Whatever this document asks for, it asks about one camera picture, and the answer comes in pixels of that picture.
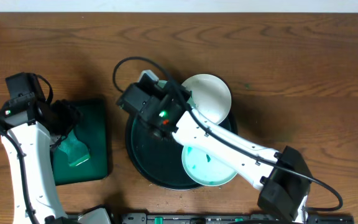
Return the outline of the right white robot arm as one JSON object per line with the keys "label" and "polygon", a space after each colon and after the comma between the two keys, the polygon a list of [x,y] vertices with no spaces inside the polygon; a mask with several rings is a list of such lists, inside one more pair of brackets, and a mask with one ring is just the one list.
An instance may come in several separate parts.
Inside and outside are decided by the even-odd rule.
{"label": "right white robot arm", "polygon": [[230,91],[189,86],[180,91],[189,111],[172,88],[157,88],[140,92],[136,115],[164,136],[234,169],[259,190],[262,210],[285,222],[305,222],[311,172],[302,155],[291,147],[278,152],[260,146],[220,127],[231,109]]}

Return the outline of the mint plate front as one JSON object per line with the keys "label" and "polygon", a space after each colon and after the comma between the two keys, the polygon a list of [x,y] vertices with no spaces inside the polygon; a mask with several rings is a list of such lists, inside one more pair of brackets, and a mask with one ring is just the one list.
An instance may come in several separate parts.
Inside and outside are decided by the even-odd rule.
{"label": "mint plate front", "polygon": [[237,175],[234,169],[193,147],[183,147],[181,161],[188,176],[204,186],[224,185]]}

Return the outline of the green sponge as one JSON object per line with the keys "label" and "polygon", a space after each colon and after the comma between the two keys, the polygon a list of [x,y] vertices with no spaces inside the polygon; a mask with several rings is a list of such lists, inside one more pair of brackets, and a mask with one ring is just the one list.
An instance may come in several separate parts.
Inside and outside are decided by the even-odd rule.
{"label": "green sponge", "polygon": [[91,157],[89,147],[77,138],[74,130],[70,131],[57,149],[67,156],[70,167],[76,167]]}

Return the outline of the white plate with green stain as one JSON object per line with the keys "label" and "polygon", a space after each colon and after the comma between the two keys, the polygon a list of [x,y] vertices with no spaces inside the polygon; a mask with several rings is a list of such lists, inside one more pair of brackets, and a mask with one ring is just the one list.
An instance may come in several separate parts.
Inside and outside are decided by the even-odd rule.
{"label": "white plate with green stain", "polygon": [[214,124],[220,124],[228,116],[232,96],[226,83],[217,76],[197,74],[182,84],[191,92],[188,103]]}

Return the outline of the mint plate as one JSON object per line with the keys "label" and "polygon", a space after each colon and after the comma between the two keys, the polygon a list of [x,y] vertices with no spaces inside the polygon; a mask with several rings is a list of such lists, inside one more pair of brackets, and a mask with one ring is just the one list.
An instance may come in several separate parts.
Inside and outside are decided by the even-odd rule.
{"label": "mint plate", "polygon": [[193,147],[183,147],[181,161],[188,176],[204,186],[224,185],[237,175],[234,169]]}
{"label": "mint plate", "polygon": [[190,108],[196,108],[196,103],[192,97],[193,92],[183,85],[171,80],[159,80],[157,85],[162,90],[166,90],[167,92],[172,93],[174,99],[177,100],[179,104],[181,104],[180,98],[183,98],[183,100],[189,104]]}

